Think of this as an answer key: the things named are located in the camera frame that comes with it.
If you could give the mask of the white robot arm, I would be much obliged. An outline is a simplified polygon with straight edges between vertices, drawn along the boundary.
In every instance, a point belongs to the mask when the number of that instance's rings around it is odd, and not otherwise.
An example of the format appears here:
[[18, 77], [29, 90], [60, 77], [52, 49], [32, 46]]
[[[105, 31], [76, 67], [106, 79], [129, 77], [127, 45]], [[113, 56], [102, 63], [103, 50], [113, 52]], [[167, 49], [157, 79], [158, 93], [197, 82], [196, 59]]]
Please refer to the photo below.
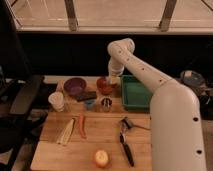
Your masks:
[[130, 38], [111, 42], [109, 76], [130, 71], [150, 92], [152, 171], [207, 171], [200, 103], [195, 93], [133, 55]]

